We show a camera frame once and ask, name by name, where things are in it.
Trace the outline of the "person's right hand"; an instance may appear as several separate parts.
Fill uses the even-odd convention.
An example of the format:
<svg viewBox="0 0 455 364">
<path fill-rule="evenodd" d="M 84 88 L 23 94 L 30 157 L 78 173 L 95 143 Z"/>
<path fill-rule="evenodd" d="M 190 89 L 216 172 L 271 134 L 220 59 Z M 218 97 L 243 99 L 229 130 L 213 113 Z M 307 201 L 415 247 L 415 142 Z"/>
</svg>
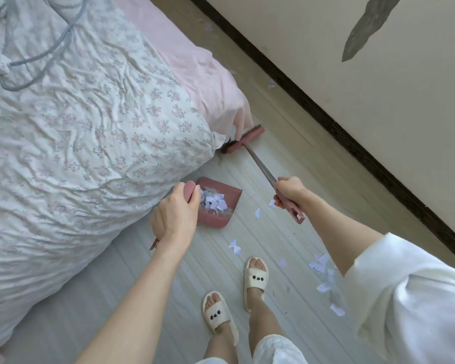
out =
<svg viewBox="0 0 455 364">
<path fill-rule="evenodd" d="M 276 190 L 278 190 L 287 199 L 296 203 L 298 208 L 302 211 L 306 210 L 306 205 L 310 200 L 311 191 L 304 186 L 300 178 L 298 178 L 297 187 L 277 187 L 277 182 L 275 185 Z"/>
</svg>

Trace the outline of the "person's left hand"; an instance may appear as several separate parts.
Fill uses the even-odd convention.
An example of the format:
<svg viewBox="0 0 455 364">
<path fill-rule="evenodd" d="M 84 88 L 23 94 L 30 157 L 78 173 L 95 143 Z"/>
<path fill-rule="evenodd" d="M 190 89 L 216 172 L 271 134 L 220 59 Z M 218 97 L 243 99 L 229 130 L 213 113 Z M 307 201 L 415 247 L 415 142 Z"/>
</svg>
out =
<svg viewBox="0 0 455 364">
<path fill-rule="evenodd" d="M 185 253 L 192 242 L 197 226 L 200 204 L 199 185 L 196 185 L 191 200 L 194 209 L 173 209 L 173 189 L 160 201 L 151 218 L 152 231 L 156 237 L 152 248 L 159 253 Z"/>
</svg>

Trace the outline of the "pink dustpan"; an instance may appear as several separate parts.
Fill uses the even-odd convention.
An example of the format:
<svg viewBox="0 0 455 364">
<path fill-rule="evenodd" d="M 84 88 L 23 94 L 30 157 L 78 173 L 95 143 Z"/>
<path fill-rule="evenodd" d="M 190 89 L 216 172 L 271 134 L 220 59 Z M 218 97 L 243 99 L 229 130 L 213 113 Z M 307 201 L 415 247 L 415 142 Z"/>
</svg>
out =
<svg viewBox="0 0 455 364">
<path fill-rule="evenodd" d="M 215 189 L 221 194 L 224 194 L 224 197 L 227 201 L 228 207 L 232 209 L 232 214 L 234 213 L 237 203 L 241 198 L 242 195 L 242 190 L 235 188 L 233 186 L 221 183 L 219 181 L 215 181 L 213 179 L 207 178 L 207 177 L 200 177 L 200 179 L 194 183 L 194 189 L 196 185 L 199 185 L 200 188 L 211 188 Z M 216 228 L 216 229 L 221 229 L 224 228 L 230 221 L 231 215 L 228 216 L 214 216 L 207 214 L 204 211 L 199 211 L 198 212 L 198 224 L 208 226 L 211 228 Z"/>
</svg>

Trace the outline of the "pink broom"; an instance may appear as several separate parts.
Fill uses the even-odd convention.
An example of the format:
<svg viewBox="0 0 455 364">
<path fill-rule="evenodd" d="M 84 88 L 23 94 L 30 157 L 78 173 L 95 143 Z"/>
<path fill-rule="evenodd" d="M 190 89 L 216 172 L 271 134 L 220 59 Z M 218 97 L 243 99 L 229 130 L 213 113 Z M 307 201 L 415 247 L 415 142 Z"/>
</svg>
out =
<svg viewBox="0 0 455 364">
<path fill-rule="evenodd" d="M 240 138 L 240 140 L 229 140 L 227 143 L 224 143 L 219 151 L 221 154 L 228 154 L 237 151 L 238 149 L 244 147 L 250 156 L 255 161 L 256 165 L 262 171 L 263 175 L 266 177 L 267 181 L 271 184 L 275 193 L 283 205 L 284 209 L 291 215 L 291 217 L 297 222 L 297 224 L 302 224 L 305 220 L 302 210 L 298 207 L 296 202 L 293 202 L 291 199 L 287 198 L 284 194 L 280 192 L 277 187 L 278 180 L 274 175 L 269 171 L 267 166 L 261 161 L 261 159 L 255 154 L 254 150 L 250 147 L 250 143 L 257 139 L 261 134 L 265 132 L 264 128 L 261 125 L 257 125 L 248 131 L 246 131 Z"/>
</svg>

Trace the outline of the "person's right forearm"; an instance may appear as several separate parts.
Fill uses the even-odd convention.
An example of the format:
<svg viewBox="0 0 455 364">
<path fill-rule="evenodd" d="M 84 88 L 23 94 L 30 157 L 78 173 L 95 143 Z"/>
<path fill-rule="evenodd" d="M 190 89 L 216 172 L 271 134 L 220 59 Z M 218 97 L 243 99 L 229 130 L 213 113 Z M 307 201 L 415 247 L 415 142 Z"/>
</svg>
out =
<svg viewBox="0 0 455 364">
<path fill-rule="evenodd" d="M 342 276 L 365 250 L 383 238 L 380 232 L 346 216 L 308 189 L 297 190 L 295 197 Z"/>
</svg>

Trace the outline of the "person's left forearm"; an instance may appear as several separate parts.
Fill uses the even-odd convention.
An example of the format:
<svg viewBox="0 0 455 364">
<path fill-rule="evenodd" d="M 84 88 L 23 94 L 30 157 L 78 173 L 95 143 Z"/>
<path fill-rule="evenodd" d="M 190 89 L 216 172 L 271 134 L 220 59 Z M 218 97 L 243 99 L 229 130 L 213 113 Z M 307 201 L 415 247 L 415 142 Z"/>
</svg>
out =
<svg viewBox="0 0 455 364">
<path fill-rule="evenodd" d="M 152 364 L 178 266 L 192 242 L 166 236 L 75 364 Z"/>
</svg>

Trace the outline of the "pile of paper scraps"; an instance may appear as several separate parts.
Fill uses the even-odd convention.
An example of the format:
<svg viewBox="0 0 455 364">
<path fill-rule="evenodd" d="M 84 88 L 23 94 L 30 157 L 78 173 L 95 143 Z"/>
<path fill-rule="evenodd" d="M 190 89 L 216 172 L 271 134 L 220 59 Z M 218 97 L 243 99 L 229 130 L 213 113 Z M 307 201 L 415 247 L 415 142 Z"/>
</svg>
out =
<svg viewBox="0 0 455 364">
<path fill-rule="evenodd" d="M 199 211 L 204 211 L 214 216 L 228 216 L 232 214 L 232 209 L 228 207 L 224 194 L 219 193 L 215 189 L 200 188 L 200 195 Z"/>
</svg>

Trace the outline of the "dark baseboard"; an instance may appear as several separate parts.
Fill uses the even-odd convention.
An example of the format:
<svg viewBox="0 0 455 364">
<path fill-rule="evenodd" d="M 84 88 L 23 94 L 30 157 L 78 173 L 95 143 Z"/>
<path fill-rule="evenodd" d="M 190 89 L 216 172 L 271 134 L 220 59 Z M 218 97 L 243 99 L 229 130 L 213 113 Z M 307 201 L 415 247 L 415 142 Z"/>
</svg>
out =
<svg viewBox="0 0 455 364">
<path fill-rule="evenodd" d="M 190 0 L 455 255 L 455 232 L 420 201 L 207 0 Z"/>
</svg>

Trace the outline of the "scattered white paper bits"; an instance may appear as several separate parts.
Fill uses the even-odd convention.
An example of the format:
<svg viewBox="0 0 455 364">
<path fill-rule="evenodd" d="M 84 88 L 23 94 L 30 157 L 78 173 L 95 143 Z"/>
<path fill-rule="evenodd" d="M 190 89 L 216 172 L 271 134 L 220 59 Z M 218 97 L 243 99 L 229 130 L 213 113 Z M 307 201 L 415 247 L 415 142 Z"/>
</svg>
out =
<svg viewBox="0 0 455 364">
<path fill-rule="evenodd" d="M 273 103 L 266 91 L 251 83 L 243 83 L 241 88 L 254 123 L 265 130 L 249 143 L 252 151 L 274 177 L 297 177 L 312 193 L 322 196 L 321 184 L 300 161 L 311 144 L 286 120 L 282 107 Z M 296 288 L 296 295 L 301 295 L 312 310 L 320 310 L 321 317 L 348 318 L 338 289 L 339 271 L 309 218 L 305 215 L 299 224 L 286 210 L 275 206 L 272 185 L 244 146 L 225 157 L 245 161 L 243 169 L 235 173 L 249 178 L 245 182 L 257 189 L 236 214 L 277 264 L 271 272 L 283 273 Z"/>
</svg>

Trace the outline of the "cream slipper with black dots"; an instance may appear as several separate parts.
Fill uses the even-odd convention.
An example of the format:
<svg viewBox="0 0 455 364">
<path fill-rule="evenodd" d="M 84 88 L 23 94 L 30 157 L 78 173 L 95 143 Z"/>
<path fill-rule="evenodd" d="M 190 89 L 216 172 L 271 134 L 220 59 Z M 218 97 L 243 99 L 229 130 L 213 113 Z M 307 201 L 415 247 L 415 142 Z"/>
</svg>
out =
<svg viewBox="0 0 455 364">
<path fill-rule="evenodd" d="M 265 268 L 253 268 L 250 267 L 250 262 L 252 259 L 259 259 Z M 258 289 L 261 290 L 261 299 L 265 300 L 265 292 L 268 284 L 269 279 L 269 269 L 263 259 L 258 257 L 249 257 L 244 269 L 244 281 L 243 281 L 243 299 L 244 299 L 244 307 L 250 313 L 251 308 L 248 305 L 248 290 L 249 289 Z"/>
<path fill-rule="evenodd" d="M 211 306 L 205 308 L 208 298 L 213 294 L 217 294 L 219 296 L 219 301 L 214 302 Z M 207 293 L 201 304 L 201 307 L 203 308 L 202 312 L 204 319 L 214 333 L 216 333 L 216 329 L 220 325 L 224 323 L 229 324 L 233 337 L 233 345 L 236 347 L 239 342 L 239 332 L 231 316 L 231 312 L 227 305 L 226 299 L 223 297 L 223 295 L 218 291 L 211 291 Z"/>
</svg>

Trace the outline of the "floral white duvet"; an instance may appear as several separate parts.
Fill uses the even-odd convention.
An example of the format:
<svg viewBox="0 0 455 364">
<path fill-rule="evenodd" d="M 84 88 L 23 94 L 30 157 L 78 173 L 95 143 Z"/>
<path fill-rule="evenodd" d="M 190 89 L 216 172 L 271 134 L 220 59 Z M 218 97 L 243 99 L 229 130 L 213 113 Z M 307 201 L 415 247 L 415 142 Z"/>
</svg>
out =
<svg viewBox="0 0 455 364">
<path fill-rule="evenodd" d="M 225 135 L 112 0 L 6 0 L 0 52 L 0 347 Z"/>
</svg>

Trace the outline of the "pink bed sheet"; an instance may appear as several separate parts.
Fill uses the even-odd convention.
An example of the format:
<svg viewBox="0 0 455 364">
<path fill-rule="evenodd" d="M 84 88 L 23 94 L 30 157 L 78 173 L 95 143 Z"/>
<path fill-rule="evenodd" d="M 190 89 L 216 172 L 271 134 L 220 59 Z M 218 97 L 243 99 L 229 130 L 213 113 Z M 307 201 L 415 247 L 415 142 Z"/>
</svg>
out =
<svg viewBox="0 0 455 364">
<path fill-rule="evenodd" d="M 150 0 L 113 1 L 157 50 L 212 131 L 239 139 L 254 126 L 247 98 L 209 50 L 196 46 Z"/>
</svg>

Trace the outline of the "person's right leg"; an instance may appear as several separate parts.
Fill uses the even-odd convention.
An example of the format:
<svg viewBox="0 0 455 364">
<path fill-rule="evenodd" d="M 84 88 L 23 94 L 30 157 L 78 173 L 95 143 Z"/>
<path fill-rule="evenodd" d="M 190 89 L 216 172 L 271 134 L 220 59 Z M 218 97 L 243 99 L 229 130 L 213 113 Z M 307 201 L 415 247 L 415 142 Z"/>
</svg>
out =
<svg viewBox="0 0 455 364">
<path fill-rule="evenodd" d="M 252 259 L 250 267 L 265 269 L 259 259 Z M 249 348 L 253 356 L 257 344 L 262 338 L 276 334 L 282 335 L 281 327 L 272 310 L 261 299 L 261 290 L 248 290 L 248 305 L 251 308 L 249 316 Z"/>
</svg>

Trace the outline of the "person's leg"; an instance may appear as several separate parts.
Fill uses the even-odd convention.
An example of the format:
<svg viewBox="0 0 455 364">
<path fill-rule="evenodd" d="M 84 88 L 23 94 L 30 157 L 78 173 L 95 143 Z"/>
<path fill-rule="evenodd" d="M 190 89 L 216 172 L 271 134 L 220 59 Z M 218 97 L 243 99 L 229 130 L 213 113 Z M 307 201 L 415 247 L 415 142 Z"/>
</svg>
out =
<svg viewBox="0 0 455 364">
<path fill-rule="evenodd" d="M 259 259 L 252 259 L 250 267 L 265 269 Z M 282 335 L 281 327 L 272 310 L 261 299 L 261 290 L 248 290 L 248 305 L 251 308 L 249 316 L 249 348 L 253 356 L 257 344 L 262 338 L 276 334 Z"/>
<path fill-rule="evenodd" d="M 213 294 L 208 298 L 205 308 L 217 301 L 219 301 L 219 296 Z M 223 364 L 238 364 L 237 349 L 233 345 L 233 337 L 228 323 L 220 325 L 208 343 L 204 359 L 211 358 L 222 361 Z"/>
</svg>

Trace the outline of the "person's left leg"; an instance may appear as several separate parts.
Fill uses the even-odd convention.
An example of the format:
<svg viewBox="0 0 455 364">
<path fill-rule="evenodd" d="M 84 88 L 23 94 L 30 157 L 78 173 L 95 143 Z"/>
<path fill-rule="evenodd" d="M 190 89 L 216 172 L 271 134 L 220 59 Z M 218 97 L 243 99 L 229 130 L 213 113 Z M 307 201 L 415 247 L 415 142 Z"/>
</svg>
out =
<svg viewBox="0 0 455 364">
<path fill-rule="evenodd" d="M 219 301 L 219 296 L 213 294 L 208 298 L 205 308 L 217 301 Z M 233 337 L 228 323 L 220 325 L 208 343 L 204 359 L 211 358 L 222 361 L 223 364 L 238 364 L 237 349 L 233 345 Z"/>
</svg>

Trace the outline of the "white shorts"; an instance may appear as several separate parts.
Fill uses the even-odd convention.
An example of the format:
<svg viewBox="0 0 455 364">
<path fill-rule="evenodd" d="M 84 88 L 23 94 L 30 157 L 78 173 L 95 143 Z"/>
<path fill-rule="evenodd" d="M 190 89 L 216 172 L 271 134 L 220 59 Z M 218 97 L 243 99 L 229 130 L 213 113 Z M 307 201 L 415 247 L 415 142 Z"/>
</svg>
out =
<svg viewBox="0 0 455 364">
<path fill-rule="evenodd" d="M 257 344 L 249 364 L 308 364 L 303 353 L 289 339 L 268 335 Z"/>
</svg>

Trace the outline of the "white shirt sleeve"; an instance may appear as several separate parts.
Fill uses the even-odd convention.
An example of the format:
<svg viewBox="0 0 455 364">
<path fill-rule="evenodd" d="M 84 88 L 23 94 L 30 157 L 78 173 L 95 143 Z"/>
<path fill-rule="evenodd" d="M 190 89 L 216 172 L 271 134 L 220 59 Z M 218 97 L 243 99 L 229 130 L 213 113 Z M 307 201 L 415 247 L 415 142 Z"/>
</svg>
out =
<svg viewBox="0 0 455 364">
<path fill-rule="evenodd" d="M 455 269 L 386 234 L 342 287 L 356 334 L 391 364 L 455 364 Z"/>
</svg>

